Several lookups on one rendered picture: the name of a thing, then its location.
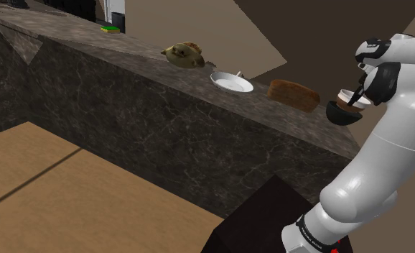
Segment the white frying pan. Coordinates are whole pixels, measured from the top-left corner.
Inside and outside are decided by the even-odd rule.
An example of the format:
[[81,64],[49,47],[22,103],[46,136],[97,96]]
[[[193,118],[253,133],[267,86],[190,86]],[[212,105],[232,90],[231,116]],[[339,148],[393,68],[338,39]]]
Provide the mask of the white frying pan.
[[241,74],[241,71],[236,74],[214,72],[210,75],[210,79],[220,90],[229,93],[250,93],[254,90],[254,87],[249,81],[242,78]]

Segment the olive lumpy plush toy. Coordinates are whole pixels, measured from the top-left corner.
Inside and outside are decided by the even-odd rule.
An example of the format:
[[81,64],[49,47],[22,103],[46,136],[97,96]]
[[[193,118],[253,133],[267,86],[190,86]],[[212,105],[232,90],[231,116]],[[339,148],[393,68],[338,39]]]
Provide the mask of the olive lumpy plush toy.
[[205,60],[201,55],[202,49],[194,42],[176,43],[161,51],[166,59],[179,68],[204,68]]

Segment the brown bread loaf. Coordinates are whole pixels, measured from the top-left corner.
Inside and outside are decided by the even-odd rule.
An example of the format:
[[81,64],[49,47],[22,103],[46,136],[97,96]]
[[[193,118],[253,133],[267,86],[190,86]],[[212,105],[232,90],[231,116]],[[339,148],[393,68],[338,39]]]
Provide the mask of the brown bread loaf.
[[305,113],[313,112],[320,104],[320,95],[316,91],[281,79],[270,82],[267,97]]

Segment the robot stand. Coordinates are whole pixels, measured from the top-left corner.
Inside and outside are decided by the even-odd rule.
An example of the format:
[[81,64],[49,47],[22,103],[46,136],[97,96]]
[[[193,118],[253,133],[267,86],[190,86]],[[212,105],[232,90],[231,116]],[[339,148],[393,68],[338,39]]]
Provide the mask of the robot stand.
[[213,230],[201,253],[286,253],[282,229],[311,208],[274,175]]

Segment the black bowl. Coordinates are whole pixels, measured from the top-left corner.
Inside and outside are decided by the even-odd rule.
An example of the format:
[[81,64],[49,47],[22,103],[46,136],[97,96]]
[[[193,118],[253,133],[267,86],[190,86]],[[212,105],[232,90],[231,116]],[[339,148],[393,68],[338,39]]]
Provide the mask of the black bowl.
[[326,106],[327,119],[338,126],[354,124],[363,118],[360,112],[349,112],[341,109],[336,101],[329,101]]

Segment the black box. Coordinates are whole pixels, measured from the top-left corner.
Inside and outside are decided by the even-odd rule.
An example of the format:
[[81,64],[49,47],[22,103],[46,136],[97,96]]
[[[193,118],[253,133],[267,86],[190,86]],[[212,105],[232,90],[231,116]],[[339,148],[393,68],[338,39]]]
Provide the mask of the black box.
[[120,33],[124,33],[126,31],[125,20],[125,14],[120,12],[111,13],[111,24],[118,27],[120,29]]

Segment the white and brown cup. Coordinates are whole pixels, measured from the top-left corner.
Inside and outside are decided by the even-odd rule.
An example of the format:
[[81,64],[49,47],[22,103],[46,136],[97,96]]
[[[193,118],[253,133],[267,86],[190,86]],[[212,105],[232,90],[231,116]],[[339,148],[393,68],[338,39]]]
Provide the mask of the white and brown cup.
[[352,106],[348,106],[348,102],[350,102],[350,99],[353,97],[353,95],[353,91],[341,89],[337,95],[337,105],[345,111],[360,112],[372,104],[371,101],[362,96]]

